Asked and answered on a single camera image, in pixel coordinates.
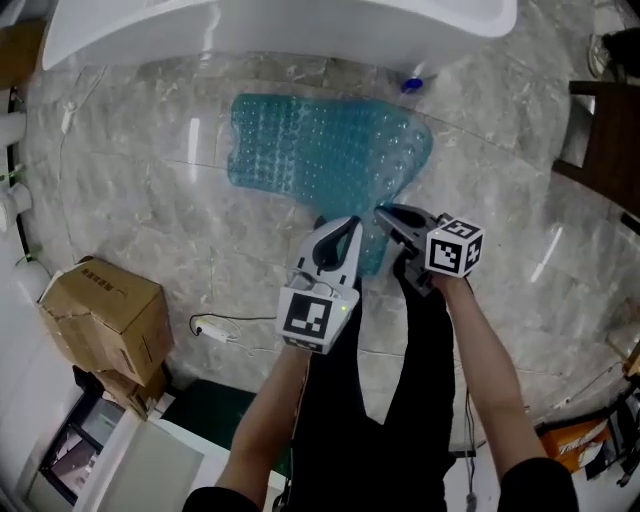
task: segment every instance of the black sleeve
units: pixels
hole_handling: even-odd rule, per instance
[[[502,478],[498,512],[578,512],[571,474],[553,459],[529,459]]]
[[[223,487],[202,487],[187,498],[182,512],[260,512],[256,504],[242,494]]]

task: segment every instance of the black and white marker cube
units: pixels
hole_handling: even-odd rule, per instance
[[[425,269],[464,277],[480,262],[484,229],[453,219],[427,233]]]

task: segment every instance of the black pants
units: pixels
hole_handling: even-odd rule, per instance
[[[360,389],[362,302],[331,352],[311,358],[293,441],[292,510],[446,510],[443,478],[455,460],[453,328],[439,291],[424,299],[401,285],[408,346],[384,425],[367,417]]]

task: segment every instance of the black cable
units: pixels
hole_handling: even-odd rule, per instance
[[[216,313],[198,313],[197,315],[191,315],[191,317],[189,318],[189,330],[191,331],[191,334],[193,334],[194,336],[200,336],[200,333],[202,332],[202,329],[198,328],[195,331],[193,330],[193,319],[194,318],[202,318],[203,316],[213,316],[215,318],[224,318],[225,320],[238,320],[238,321],[242,321],[242,320],[247,320],[247,321],[251,321],[251,320],[275,320],[277,318],[275,316],[247,316],[247,317],[241,317],[241,316],[218,315]]]
[[[475,428],[476,422],[473,418],[473,412],[471,411],[471,401],[470,401],[470,392],[469,388],[467,388],[467,395],[465,397],[464,404],[464,417],[467,423],[467,429],[469,430],[469,442],[471,444],[471,449],[475,450],[476,446],[476,436],[475,436]],[[468,457],[469,463],[471,465],[471,474],[469,475],[469,494],[473,493],[473,477],[476,474],[476,462],[475,457]]]

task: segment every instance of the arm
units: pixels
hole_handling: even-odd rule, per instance
[[[449,305],[462,369],[487,434],[498,479],[520,462],[546,453],[525,413],[509,354],[464,279],[435,276]]]
[[[264,507],[269,473],[293,434],[310,353],[285,346],[271,374],[240,421],[229,461],[217,487],[236,491],[260,510]]]

